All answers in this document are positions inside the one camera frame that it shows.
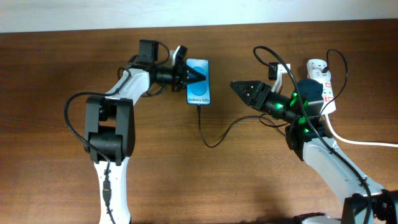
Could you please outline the blue Galaxy smartphone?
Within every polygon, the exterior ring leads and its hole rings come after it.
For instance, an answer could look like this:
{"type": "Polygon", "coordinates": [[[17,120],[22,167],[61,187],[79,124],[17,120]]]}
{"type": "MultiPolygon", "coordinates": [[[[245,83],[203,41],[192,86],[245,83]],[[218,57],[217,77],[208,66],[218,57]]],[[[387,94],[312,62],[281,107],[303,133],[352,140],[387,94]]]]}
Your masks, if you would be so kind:
{"type": "Polygon", "coordinates": [[[205,81],[187,85],[187,103],[190,105],[209,105],[211,103],[209,61],[188,58],[186,63],[206,77],[205,81]]]}

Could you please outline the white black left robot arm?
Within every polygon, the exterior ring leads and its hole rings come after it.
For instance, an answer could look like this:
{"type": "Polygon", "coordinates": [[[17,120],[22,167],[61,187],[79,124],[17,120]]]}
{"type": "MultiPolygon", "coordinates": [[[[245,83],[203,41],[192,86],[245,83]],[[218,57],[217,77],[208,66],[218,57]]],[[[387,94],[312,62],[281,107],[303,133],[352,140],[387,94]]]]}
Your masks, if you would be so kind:
{"type": "Polygon", "coordinates": [[[134,106],[154,83],[170,85],[174,91],[190,90],[199,83],[210,86],[209,62],[189,58],[171,65],[130,62],[121,79],[101,95],[90,94],[86,101],[85,150],[99,181],[100,223],[131,223],[127,203],[127,167],[136,134],[134,106]]]}

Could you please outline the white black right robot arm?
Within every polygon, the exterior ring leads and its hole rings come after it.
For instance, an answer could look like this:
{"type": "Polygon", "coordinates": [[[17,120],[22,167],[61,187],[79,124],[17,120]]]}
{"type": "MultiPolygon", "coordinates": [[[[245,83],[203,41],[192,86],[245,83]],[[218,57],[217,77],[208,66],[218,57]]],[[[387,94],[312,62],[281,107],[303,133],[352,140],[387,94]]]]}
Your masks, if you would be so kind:
{"type": "Polygon", "coordinates": [[[261,81],[232,81],[231,89],[251,108],[288,123],[285,139],[301,161],[313,168],[343,204],[338,223],[397,223],[397,191],[386,190],[362,172],[340,149],[319,120],[323,85],[296,84],[290,97],[261,81]]]}

